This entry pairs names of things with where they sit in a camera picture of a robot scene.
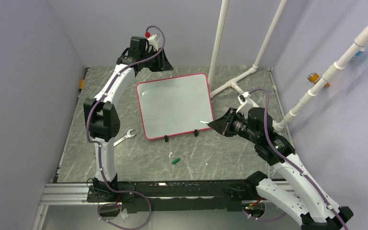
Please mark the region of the pink framed whiteboard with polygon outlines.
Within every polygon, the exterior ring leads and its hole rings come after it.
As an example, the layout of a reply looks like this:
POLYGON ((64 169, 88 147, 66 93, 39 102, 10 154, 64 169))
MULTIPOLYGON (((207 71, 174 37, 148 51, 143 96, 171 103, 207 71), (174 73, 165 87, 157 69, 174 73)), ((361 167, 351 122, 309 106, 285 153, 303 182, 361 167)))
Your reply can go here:
POLYGON ((155 140, 208 130, 214 120, 207 76, 188 74, 136 86, 145 138, 155 140))

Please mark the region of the green marker cap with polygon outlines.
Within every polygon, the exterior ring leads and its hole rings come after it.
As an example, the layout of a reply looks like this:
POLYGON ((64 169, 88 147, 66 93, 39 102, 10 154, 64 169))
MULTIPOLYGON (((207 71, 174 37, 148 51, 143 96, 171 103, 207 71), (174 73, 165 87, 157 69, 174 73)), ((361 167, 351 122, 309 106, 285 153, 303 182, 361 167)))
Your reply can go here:
POLYGON ((176 158, 172 161, 172 164, 175 165, 176 163, 178 163, 181 159, 180 158, 176 158))

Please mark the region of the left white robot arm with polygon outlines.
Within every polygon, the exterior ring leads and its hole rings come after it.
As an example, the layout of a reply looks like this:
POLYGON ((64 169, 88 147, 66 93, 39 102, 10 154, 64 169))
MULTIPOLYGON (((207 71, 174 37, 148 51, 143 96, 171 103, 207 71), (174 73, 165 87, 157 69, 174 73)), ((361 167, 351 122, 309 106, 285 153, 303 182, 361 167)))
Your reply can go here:
POLYGON ((115 137, 121 127, 116 105, 143 68, 152 72, 173 70, 163 46, 160 34, 147 32, 144 37, 131 37, 108 82, 83 103, 86 136, 88 142, 94 144, 96 157, 96 173, 89 187, 90 202, 114 202, 120 197, 114 160, 115 137))

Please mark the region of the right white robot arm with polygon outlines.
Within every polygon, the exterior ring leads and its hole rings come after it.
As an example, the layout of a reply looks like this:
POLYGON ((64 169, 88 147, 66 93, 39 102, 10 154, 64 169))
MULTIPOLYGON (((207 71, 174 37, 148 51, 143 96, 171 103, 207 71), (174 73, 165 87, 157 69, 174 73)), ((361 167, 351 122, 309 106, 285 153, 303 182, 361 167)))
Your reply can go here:
POLYGON ((272 202, 303 230, 347 229, 347 222, 354 216, 351 208, 340 206, 320 188, 300 162, 294 147, 274 131, 272 122, 266 108, 251 108, 247 117, 229 108, 207 125, 222 136, 239 136, 253 143, 259 157, 273 166, 295 191, 292 195, 257 171, 245 180, 249 198, 260 196, 272 202))

